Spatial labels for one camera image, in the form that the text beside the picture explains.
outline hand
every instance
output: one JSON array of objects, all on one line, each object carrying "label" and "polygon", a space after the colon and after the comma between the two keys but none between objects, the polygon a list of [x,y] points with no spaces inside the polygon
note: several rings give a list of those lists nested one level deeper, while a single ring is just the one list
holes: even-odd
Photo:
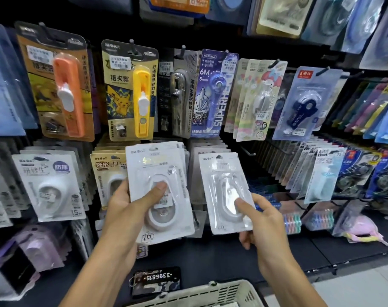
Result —
[{"label": "hand", "polygon": [[158,182],[145,196],[130,203],[129,182],[124,180],[110,198],[99,243],[105,244],[105,249],[121,257],[130,257],[134,263],[137,252],[135,241],[143,227],[145,215],[160,201],[166,189],[166,182]]},{"label": "hand", "polygon": [[255,210],[241,198],[235,200],[238,210],[247,215],[253,224],[253,231],[239,233],[239,241],[247,250],[251,248],[251,244],[257,247],[259,269],[264,274],[268,267],[281,265],[294,258],[289,248],[282,214],[265,197],[252,194],[252,199],[263,212]]}]

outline pink plush toy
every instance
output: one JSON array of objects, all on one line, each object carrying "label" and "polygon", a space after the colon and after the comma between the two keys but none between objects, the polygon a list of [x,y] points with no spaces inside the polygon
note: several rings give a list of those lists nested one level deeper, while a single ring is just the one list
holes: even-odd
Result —
[{"label": "pink plush toy", "polygon": [[[361,235],[370,235],[368,237],[358,237]],[[349,242],[373,242],[379,241],[386,246],[388,243],[383,239],[383,235],[378,232],[376,224],[365,215],[359,215],[349,231],[344,232],[342,236],[345,236]]]}]

